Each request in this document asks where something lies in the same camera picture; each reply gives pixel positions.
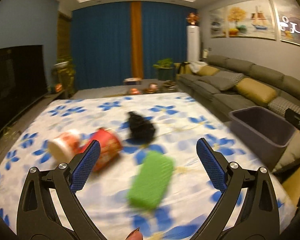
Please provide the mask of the operator thumb tip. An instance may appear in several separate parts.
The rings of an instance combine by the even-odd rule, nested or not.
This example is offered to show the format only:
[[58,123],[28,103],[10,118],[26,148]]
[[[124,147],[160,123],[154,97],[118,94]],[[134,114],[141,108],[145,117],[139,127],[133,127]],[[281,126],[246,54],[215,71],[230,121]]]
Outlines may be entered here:
[[125,240],[143,240],[143,235],[140,232],[140,228],[133,230]]

